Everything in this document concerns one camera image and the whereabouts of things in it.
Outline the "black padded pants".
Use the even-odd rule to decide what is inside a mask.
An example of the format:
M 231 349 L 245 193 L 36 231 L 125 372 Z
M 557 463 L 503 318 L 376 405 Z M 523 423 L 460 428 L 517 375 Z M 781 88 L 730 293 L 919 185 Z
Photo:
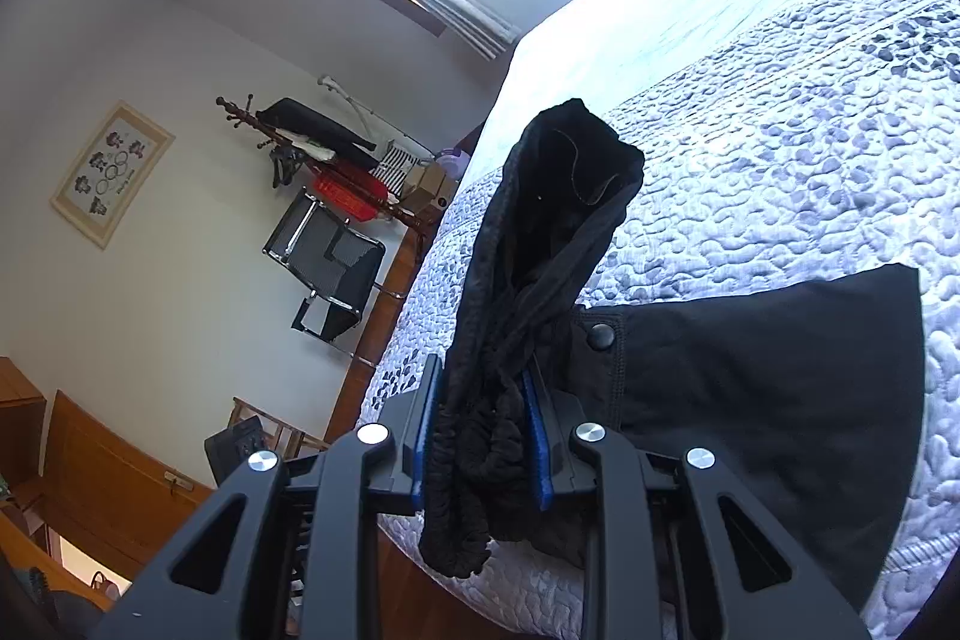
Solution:
M 540 112 L 473 244 L 425 466 L 421 557 L 477 575 L 491 541 L 581 564 L 573 510 L 529 476 L 523 375 L 576 396 L 635 447 L 713 450 L 864 608 L 900 525 L 924 416 L 919 276 L 681 304 L 583 308 L 581 289 L 643 181 L 644 156 L 581 101 Z

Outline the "wooden chair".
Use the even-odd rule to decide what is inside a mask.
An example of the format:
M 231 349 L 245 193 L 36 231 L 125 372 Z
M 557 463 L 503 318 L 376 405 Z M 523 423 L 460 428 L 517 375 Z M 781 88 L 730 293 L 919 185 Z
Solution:
M 243 420 L 252 419 L 252 417 L 260 420 L 265 445 L 285 459 L 319 455 L 320 452 L 325 452 L 329 448 L 329 443 L 322 438 L 301 431 L 301 429 L 288 424 L 285 420 L 267 413 L 257 406 L 252 406 L 251 403 L 235 396 L 228 424 L 239 424 Z

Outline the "black folding chair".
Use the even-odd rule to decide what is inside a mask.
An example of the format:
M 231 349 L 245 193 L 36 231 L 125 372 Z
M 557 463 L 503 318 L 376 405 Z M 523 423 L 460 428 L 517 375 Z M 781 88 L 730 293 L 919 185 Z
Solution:
M 306 287 L 291 328 L 337 346 L 363 320 L 386 245 L 301 188 L 262 253 Z

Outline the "red bag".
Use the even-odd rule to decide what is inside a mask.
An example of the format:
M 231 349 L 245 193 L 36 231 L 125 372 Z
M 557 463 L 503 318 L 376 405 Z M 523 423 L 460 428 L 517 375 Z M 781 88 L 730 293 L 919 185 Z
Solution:
M 314 193 L 348 218 L 366 223 L 386 214 L 389 190 L 370 172 L 347 163 L 316 164 L 313 172 Z

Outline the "cardboard box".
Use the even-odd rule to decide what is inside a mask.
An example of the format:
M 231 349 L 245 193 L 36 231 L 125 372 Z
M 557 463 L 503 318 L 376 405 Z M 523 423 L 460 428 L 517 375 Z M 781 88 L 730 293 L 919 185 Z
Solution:
M 400 206 L 410 213 L 443 213 L 454 198 L 457 182 L 439 164 L 413 164 L 405 177 Z

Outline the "black garment on rack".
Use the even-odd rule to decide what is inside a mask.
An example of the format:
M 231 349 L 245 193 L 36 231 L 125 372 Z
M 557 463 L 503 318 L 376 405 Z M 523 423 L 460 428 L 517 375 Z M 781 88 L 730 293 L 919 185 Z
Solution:
M 359 136 L 356 131 L 340 125 L 337 120 L 301 104 L 291 97 L 278 99 L 267 109 L 257 110 L 257 119 L 272 128 L 293 131 L 308 136 L 309 140 L 337 154 L 370 154 L 376 143 Z

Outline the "wooden coat rack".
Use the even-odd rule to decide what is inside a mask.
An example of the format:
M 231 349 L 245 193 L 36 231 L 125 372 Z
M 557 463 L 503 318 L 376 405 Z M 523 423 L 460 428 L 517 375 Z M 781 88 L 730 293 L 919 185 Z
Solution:
M 426 241 L 433 235 L 433 228 L 430 223 L 425 223 L 421 218 L 417 218 L 415 214 L 402 208 L 397 202 L 393 202 L 387 195 L 379 195 L 379 191 L 368 187 L 364 182 L 359 181 L 355 175 L 348 174 L 347 170 L 343 169 L 342 164 L 337 163 L 335 159 L 319 161 L 319 159 L 313 158 L 309 152 L 299 149 L 290 135 L 285 135 L 283 131 L 265 125 L 252 112 L 251 103 L 252 94 L 247 96 L 247 104 L 244 107 L 231 103 L 223 96 L 218 96 L 215 99 L 215 104 L 224 110 L 226 120 L 233 125 L 233 128 L 249 125 L 263 136 L 263 142 L 260 142 L 257 148 L 281 149 L 281 151 L 285 151 L 286 148 L 296 149 L 295 158 L 301 163 L 302 169 L 309 170 L 314 179 L 334 182 L 337 186 L 337 190 L 335 190 L 337 195 L 348 193 L 352 197 L 352 203 L 363 203 L 364 206 L 374 209 L 377 216 L 391 218 L 391 220 L 404 224 L 407 229 L 413 230 L 422 241 Z

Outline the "grey quilted bedspread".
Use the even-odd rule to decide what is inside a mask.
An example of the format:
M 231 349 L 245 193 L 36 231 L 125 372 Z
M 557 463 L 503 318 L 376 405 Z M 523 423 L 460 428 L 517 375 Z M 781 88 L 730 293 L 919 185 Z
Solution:
M 752 296 L 885 265 L 916 269 L 926 358 L 918 459 L 871 596 L 854 606 L 877 638 L 907 633 L 958 552 L 957 50 L 957 0 L 805 0 L 601 119 L 643 153 L 643 181 L 579 307 Z M 448 354 L 506 159 L 449 208 L 364 420 L 413 390 L 430 354 Z M 451 578 L 421 557 L 423 525 L 425 510 L 384 528 L 443 590 L 506 629 L 578 635 L 583 562 L 529 541 L 491 541 L 477 575 Z

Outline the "light blue bed sheet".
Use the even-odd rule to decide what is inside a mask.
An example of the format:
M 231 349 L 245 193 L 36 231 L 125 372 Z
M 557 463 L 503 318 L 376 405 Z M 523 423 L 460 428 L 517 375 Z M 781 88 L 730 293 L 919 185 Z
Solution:
M 794 2 L 569 2 L 519 42 L 462 182 L 498 169 L 540 110 L 578 97 L 604 117 Z

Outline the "framed wall picture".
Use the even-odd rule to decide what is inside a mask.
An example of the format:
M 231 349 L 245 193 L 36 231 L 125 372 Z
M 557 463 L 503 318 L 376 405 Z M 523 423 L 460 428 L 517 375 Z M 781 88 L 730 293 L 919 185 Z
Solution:
M 119 101 L 64 175 L 50 206 L 96 247 L 106 248 L 174 135 Z

